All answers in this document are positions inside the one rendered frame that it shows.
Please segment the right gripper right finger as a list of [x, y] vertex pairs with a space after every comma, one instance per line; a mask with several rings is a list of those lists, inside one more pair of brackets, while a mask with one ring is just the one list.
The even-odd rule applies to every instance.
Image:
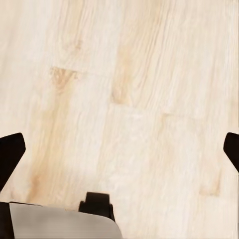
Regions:
[[227, 132], [223, 151], [239, 173], [239, 134]]

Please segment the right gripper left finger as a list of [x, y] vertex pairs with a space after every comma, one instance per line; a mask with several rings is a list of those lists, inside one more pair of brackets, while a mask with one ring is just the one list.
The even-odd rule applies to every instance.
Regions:
[[26, 151], [22, 133], [0, 138], [0, 192]]

